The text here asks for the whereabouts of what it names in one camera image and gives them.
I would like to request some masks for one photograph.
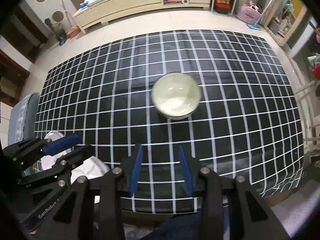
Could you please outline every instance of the white wall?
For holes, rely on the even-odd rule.
[[[1,139],[2,148],[5,148],[8,146],[9,120],[10,120],[12,107],[1,102],[0,109],[1,109],[0,139]]]
[[[68,23],[67,17],[64,13],[61,4],[62,0],[45,0],[43,2],[38,2],[37,0],[26,0],[27,4],[31,7],[31,9],[35,12],[35,14],[39,17],[39,19],[44,22],[46,18],[49,18],[52,23],[55,23],[52,20],[52,14],[55,11],[61,11],[64,14],[64,19],[62,20],[61,24],[66,31],[70,29],[70,25]],[[70,15],[74,15],[77,11],[71,0],[63,0],[66,6],[67,11]]]
[[[0,49],[21,67],[29,70],[32,62],[17,51],[2,35],[0,35]]]
[[[31,7],[27,4],[26,0],[22,0],[19,4],[20,8],[23,12],[28,16],[28,18],[37,26],[37,28],[48,37],[51,33],[47,26],[39,19],[39,17],[35,14],[35,12],[31,9]]]

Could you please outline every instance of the table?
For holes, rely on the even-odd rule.
[[[202,89],[188,119],[159,115],[152,85],[184,72]],[[183,30],[115,41],[49,71],[39,101],[35,135],[73,132],[112,168],[144,145],[137,192],[125,210],[196,212],[188,197],[178,147],[221,176],[244,175],[263,196],[296,187],[303,141],[287,76],[262,38],[226,31]]]

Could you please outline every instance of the cabinet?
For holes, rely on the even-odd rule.
[[[73,18],[83,33],[96,24],[106,23],[135,13],[175,7],[209,9],[211,0],[190,0],[189,4],[164,4],[163,0],[92,0],[87,8],[78,10]]]

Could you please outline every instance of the metal screw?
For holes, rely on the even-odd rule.
[[[236,180],[240,183],[245,182],[245,177],[242,175],[236,176]]]
[[[78,177],[77,181],[78,181],[79,183],[84,183],[86,179],[87,179],[86,176],[80,176],[80,177]]]
[[[122,169],[120,167],[116,167],[116,168],[114,168],[112,170],[112,172],[117,175],[117,174],[120,174],[122,172]]]
[[[58,184],[59,184],[60,187],[64,187],[66,182],[64,180],[59,180]]]
[[[210,169],[207,168],[207,167],[202,167],[202,168],[200,169],[200,172],[201,172],[202,174],[208,174],[208,173],[210,172]]]

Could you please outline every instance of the tiled floor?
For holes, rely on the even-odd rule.
[[[47,73],[51,68],[89,49],[139,34],[185,29],[233,31],[264,38],[279,58],[291,83],[292,90],[296,91],[307,83],[299,68],[292,66],[284,51],[264,30],[251,30],[245,23],[235,17],[212,14],[209,11],[194,9],[160,10],[116,20],[84,36],[80,35],[81,37],[79,38],[68,40],[63,46],[48,48],[39,56],[36,63],[31,66],[30,77],[27,80],[22,96],[24,97],[31,92],[41,92]],[[312,113],[310,107],[304,100],[301,107],[304,111],[303,113],[300,111],[301,119],[307,120],[302,122],[302,127],[305,128],[304,132],[308,132],[309,129],[306,128],[310,126],[310,121],[313,120],[313,116],[310,114]]]

